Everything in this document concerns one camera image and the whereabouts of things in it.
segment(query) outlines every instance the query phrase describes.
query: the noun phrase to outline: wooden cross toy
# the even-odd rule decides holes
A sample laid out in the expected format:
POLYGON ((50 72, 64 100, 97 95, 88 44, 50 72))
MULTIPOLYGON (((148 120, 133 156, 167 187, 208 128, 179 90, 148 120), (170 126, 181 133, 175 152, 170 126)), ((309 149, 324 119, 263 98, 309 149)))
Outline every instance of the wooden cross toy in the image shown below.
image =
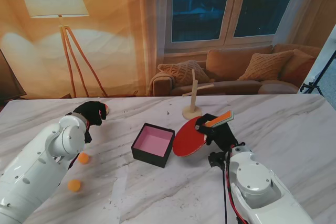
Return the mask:
POLYGON ((201 108, 197 107, 196 104, 196 95, 197 95, 197 91, 199 89, 206 89, 206 88, 210 88, 213 87, 213 84, 210 85, 206 85, 206 86, 202 86, 202 87, 197 87, 198 84, 198 80, 196 80, 195 78, 195 70, 192 70, 193 73, 193 87, 190 93, 187 94, 183 94, 182 96, 188 96, 191 95, 191 102, 190 102, 190 106, 186 106, 183 108, 182 110, 182 115, 186 120, 191 120, 197 116, 201 116, 202 115, 202 110, 201 108))

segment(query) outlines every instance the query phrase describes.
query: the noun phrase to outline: throw pillow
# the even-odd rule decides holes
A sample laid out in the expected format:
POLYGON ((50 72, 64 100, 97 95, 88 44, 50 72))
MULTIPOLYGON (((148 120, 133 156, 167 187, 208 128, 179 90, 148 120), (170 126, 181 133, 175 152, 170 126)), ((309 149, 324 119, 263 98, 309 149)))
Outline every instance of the throw pillow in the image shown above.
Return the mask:
POLYGON ((199 83, 208 83, 210 78, 195 60, 189 60, 178 64, 160 64, 157 67, 161 72, 171 74, 175 78, 176 86, 193 84, 192 69, 195 70, 195 78, 199 83))
POLYGON ((291 74, 293 71, 297 71, 297 68, 307 61, 315 61, 313 56, 308 55, 298 49, 294 49, 293 53, 294 55, 289 59, 289 61, 287 61, 281 71, 281 79, 287 79, 289 74, 291 74))
POLYGON ((281 81, 292 83, 299 88, 303 84, 316 58, 298 49, 294 49, 293 52, 294 55, 284 66, 280 79, 281 81))
POLYGON ((293 55, 293 51, 279 52, 277 54, 253 54, 250 64, 245 73, 239 77, 238 81, 243 80, 278 80, 279 73, 293 55))

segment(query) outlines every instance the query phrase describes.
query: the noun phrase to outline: brown couch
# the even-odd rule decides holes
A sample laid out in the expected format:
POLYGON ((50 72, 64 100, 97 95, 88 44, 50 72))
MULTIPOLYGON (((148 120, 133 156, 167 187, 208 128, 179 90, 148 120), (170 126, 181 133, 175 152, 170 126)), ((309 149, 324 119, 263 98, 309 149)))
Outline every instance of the brown couch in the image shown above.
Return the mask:
MULTIPOLYGON (((205 61, 197 63, 203 68, 206 74, 216 80, 214 86, 198 90, 197 94, 291 94, 297 93, 300 87, 292 83, 266 80, 266 81, 237 81, 244 74, 254 53, 274 54, 277 52, 299 49, 315 58, 319 55, 321 48, 308 47, 293 44, 277 44, 274 47, 254 47, 239 49, 213 49, 207 54, 205 61)), ((191 92, 192 86, 175 87, 173 77, 160 76, 157 74, 152 80, 153 95, 179 96, 191 92)))

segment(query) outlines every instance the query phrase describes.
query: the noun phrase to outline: wooden stand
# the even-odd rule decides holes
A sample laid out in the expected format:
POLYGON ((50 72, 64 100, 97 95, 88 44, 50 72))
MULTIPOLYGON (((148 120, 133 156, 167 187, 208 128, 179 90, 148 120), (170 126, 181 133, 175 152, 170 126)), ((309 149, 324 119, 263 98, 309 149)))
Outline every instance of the wooden stand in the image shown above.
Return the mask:
POLYGON ((198 89, 205 89, 205 88, 209 88, 209 87, 213 87, 214 85, 207 85, 207 86, 203 86, 203 87, 199 87, 197 88, 197 84, 198 81, 195 78, 195 70, 192 70, 193 73, 193 87, 192 87, 192 91, 190 93, 187 94, 183 94, 182 96, 186 96, 186 95, 191 95, 191 102, 190 102, 190 106, 186 106, 183 108, 182 110, 182 115, 186 120, 191 120, 192 118, 195 118, 197 116, 201 116, 202 115, 202 110, 201 108, 196 106, 196 95, 197 95, 197 90, 198 89))
POLYGON ((105 90, 104 90, 104 88, 102 87, 102 85, 101 85, 101 83, 99 81, 98 76, 96 75, 96 72, 94 71, 94 69, 92 68, 92 66, 89 63, 88 59, 85 57, 84 52, 80 48, 80 46, 79 46, 79 44, 77 42, 77 39, 75 38, 75 35, 73 34, 71 28, 69 26, 63 25, 63 23, 62 23, 62 16, 61 15, 59 15, 58 17, 59 17, 59 20, 60 20, 60 23, 61 23, 61 25, 59 26, 59 30, 60 30, 60 33, 61 33, 61 38, 62 38, 62 43, 63 43, 65 57, 67 58, 67 63, 68 63, 68 68, 69 68, 69 73, 70 73, 70 80, 71 80, 72 91, 74 92, 73 93, 74 94, 73 97, 76 98, 77 96, 76 96, 75 83, 73 82, 72 68, 71 68, 71 62, 70 62, 67 46, 69 47, 72 59, 74 60, 74 63, 76 65, 80 81, 82 83, 82 86, 83 86, 83 88, 85 90, 85 94, 86 94, 87 97, 89 97, 89 93, 88 93, 88 90, 86 89, 86 86, 85 86, 85 83, 84 83, 84 79, 83 79, 83 75, 82 75, 82 73, 80 71, 80 67, 79 67, 79 65, 77 63, 75 54, 73 53, 73 50, 72 50, 72 47, 71 47, 71 44, 70 44, 70 40, 69 40, 69 37, 68 37, 68 33, 70 34, 73 43, 75 43, 75 45, 76 45, 79 53, 83 57, 84 61, 86 62, 86 64, 90 68, 90 70, 91 70, 93 76, 95 77, 96 81, 98 82, 98 85, 99 85, 101 91, 103 92, 104 97, 108 97, 107 94, 106 94, 106 92, 105 92, 105 90))

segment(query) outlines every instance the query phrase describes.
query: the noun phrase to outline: black box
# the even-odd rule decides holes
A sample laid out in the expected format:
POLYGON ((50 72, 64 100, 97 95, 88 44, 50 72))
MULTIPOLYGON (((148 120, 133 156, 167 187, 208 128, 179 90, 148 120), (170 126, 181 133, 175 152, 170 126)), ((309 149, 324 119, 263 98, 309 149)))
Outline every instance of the black box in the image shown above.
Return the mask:
POLYGON ((133 158, 164 168, 174 138, 174 130, 145 123, 132 144, 133 158))

